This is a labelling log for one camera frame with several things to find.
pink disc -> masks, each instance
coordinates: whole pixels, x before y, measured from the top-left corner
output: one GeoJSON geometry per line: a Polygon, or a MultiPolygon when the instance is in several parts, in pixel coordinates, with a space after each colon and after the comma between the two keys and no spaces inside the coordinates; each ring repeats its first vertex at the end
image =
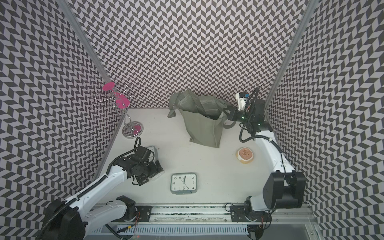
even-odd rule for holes
{"type": "Polygon", "coordinates": [[[111,89],[113,89],[113,87],[115,86],[115,83],[107,83],[103,86],[103,91],[109,91],[111,89]]]}
{"type": "Polygon", "coordinates": [[[120,109],[127,108],[129,106],[129,100],[127,98],[116,99],[116,106],[120,109]]]}

bag handle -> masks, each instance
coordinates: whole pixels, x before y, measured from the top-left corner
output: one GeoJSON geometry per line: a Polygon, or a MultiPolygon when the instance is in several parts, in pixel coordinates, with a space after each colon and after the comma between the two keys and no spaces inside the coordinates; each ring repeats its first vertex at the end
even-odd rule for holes
{"type": "Polygon", "coordinates": [[[174,93],[172,96],[169,98],[169,113],[168,113],[168,118],[173,118],[176,116],[175,108],[174,106],[177,104],[176,100],[178,99],[179,95],[181,92],[174,93]]]}
{"type": "Polygon", "coordinates": [[[236,124],[236,121],[234,121],[233,123],[231,123],[230,125],[226,125],[223,123],[223,128],[224,129],[230,129],[230,128],[233,128],[236,124]]]}

red wire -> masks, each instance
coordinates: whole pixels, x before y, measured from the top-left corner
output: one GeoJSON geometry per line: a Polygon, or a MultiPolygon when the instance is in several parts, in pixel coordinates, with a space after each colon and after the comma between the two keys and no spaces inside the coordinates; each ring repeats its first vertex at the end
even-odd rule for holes
{"type": "Polygon", "coordinates": [[[137,223],[137,220],[139,219],[139,217],[140,217],[140,212],[139,212],[139,216],[136,217],[135,228],[133,229],[133,235],[135,235],[135,231],[136,231],[136,223],[137,223]]]}

chevron patterned wall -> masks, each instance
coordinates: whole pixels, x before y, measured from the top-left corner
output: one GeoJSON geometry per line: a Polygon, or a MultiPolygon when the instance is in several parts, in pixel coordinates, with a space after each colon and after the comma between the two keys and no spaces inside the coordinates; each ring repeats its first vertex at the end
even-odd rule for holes
{"type": "Polygon", "coordinates": [[[0,239],[29,239],[91,182],[117,117],[89,110],[103,82],[54,0],[0,12],[0,239]]]}
{"type": "Polygon", "coordinates": [[[266,98],[308,0],[69,0],[111,79],[133,107],[167,107],[187,88],[230,103],[266,98]]]}
{"type": "Polygon", "coordinates": [[[327,239],[384,239],[383,9],[320,2],[268,109],[327,239]]]}

jewelry stand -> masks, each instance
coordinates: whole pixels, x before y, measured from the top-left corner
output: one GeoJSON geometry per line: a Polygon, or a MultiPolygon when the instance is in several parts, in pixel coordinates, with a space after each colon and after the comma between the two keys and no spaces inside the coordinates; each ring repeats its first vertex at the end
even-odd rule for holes
{"type": "Polygon", "coordinates": [[[122,135],[126,138],[135,138],[140,136],[144,131],[144,126],[141,122],[133,121],[131,117],[125,113],[124,114],[124,127],[122,128],[122,135]]]}
{"type": "Polygon", "coordinates": [[[128,85],[125,85],[125,90],[122,93],[116,92],[115,83],[107,83],[103,86],[103,91],[106,93],[96,93],[92,96],[92,99],[96,102],[91,104],[93,109],[101,106],[102,104],[107,105],[110,108],[114,108],[116,113],[124,117],[124,127],[122,128],[122,134],[124,137],[132,139],[140,136],[144,131],[144,126],[141,122],[132,121],[128,115],[128,106],[130,101],[123,93],[129,89],[128,85]],[[104,100],[97,101],[100,97],[106,97],[104,100]]]}

